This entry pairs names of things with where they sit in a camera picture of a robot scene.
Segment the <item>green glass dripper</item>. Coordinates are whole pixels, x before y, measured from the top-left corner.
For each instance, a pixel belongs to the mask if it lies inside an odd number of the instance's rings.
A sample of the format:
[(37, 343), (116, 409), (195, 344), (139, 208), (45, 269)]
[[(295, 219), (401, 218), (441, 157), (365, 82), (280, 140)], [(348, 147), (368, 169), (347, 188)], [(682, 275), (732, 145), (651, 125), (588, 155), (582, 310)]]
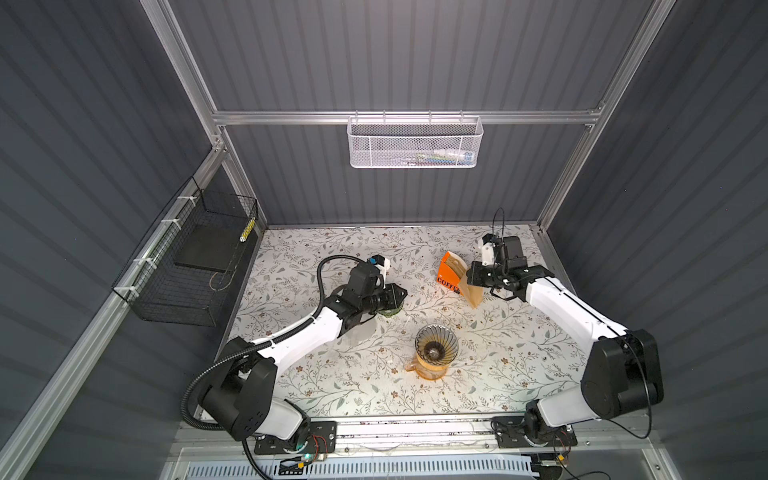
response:
[(397, 308), (393, 308), (393, 309), (380, 310), (380, 311), (377, 312), (377, 314), (381, 315), (383, 317), (386, 317), (386, 318), (391, 318), (391, 317), (397, 315), (398, 313), (400, 313), (401, 311), (402, 311), (402, 308), (401, 307), (397, 307)]

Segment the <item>brown paper coffee filters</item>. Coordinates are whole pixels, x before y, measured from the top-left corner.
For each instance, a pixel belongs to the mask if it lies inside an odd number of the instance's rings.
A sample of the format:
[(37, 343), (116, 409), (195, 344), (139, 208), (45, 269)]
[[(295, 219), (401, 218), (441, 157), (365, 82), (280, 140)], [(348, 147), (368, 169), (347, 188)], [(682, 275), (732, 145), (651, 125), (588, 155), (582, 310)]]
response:
[(466, 276), (468, 264), (458, 255), (451, 255), (451, 269), (456, 276), (456, 285), (460, 286), (462, 279)]

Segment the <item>orange coffee filter box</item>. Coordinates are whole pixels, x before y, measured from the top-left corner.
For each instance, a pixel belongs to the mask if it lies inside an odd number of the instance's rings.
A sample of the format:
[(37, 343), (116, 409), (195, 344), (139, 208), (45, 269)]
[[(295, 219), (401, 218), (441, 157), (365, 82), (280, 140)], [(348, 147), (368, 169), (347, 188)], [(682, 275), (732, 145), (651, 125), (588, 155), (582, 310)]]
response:
[(452, 290), (453, 292), (460, 294), (459, 286), (456, 285), (456, 276), (454, 271), (451, 269), (451, 255), (454, 254), (451, 251), (447, 251), (444, 256), (442, 257), (436, 280), (438, 283), (440, 283), (442, 286)]

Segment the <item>wooden dripper ring stand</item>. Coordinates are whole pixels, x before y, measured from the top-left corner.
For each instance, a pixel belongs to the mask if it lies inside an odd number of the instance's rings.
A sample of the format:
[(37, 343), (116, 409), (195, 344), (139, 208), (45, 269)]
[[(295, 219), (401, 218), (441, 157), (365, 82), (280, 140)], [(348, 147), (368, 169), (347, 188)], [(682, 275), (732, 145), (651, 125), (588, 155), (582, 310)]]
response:
[(419, 355), (415, 356), (416, 370), (429, 373), (430, 375), (444, 374), (451, 365), (451, 362), (446, 362), (444, 359), (433, 362), (429, 358), (423, 358)]

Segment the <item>orange glass carafe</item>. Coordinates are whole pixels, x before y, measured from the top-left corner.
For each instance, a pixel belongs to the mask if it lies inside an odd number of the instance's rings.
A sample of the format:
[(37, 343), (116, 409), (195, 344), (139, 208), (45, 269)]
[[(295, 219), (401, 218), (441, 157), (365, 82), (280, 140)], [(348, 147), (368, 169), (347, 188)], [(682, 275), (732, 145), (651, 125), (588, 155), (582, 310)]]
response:
[(428, 381), (441, 379), (446, 375), (448, 368), (448, 365), (433, 365), (425, 362), (418, 356), (414, 356), (404, 367), (407, 372), (415, 372), (419, 377)]

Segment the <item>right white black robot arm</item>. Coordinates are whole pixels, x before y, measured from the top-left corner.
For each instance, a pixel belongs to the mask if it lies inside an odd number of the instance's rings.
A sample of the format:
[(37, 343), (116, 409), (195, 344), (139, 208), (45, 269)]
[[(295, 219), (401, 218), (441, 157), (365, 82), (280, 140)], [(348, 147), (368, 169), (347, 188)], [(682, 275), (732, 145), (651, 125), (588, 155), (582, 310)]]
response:
[(658, 345), (645, 330), (609, 319), (569, 290), (553, 272), (530, 265), (517, 236), (488, 233), (478, 241), (480, 258), (467, 283), (493, 297), (507, 291), (554, 321), (587, 356), (579, 385), (526, 405), (518, 430), (532, 445), (545, 446), (569, 425), (608, 420), (638, 410), (652, 412), (664, 398)]

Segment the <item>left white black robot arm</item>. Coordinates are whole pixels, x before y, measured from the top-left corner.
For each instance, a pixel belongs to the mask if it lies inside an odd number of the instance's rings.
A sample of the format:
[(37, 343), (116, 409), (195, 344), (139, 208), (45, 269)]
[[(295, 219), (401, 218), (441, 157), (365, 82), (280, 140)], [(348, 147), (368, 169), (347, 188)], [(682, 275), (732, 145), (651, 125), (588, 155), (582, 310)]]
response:
[[(326, 294), (323, 267), (332, 260), (352, 260), (346, 284)], [(214, 364), (185, 391), (184, 421), (200, 430), (225, 431), (236, 441), (271, 436), (298, 450), (310, 437), (311, 420), (300, 407), (274, 396), (276, 381), (316, 348), (349, 332), (358, 332), (375, 316), (398, 312), (407, 291), (386, 281), (390, 260), (331, 255), (317, 267), (320, 299), (306, 317), (266, 338), (226, 343)]]

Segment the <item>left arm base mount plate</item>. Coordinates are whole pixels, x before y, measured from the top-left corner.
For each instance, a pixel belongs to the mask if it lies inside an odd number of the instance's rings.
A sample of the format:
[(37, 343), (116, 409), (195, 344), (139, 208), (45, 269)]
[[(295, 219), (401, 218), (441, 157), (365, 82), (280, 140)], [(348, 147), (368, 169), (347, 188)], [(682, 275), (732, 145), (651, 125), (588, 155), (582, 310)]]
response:
[(256, 455), (330, 454), (335, 452), (338, 423), (310, 420), (304, 422), (287, 440), (261, 434), (255, 437)]

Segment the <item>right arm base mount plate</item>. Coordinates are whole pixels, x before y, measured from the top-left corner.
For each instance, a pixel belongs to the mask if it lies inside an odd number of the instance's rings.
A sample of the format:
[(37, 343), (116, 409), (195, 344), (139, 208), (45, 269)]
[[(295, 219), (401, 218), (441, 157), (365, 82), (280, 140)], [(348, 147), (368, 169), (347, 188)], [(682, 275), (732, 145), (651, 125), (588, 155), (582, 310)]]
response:
[(564, 447), (569, 449), (578, 445), (577, 437), (571, 427), (549, 427), (539, 420), (531, 420), (524, 415), (492, 417), (490, 427), (500, 448)]

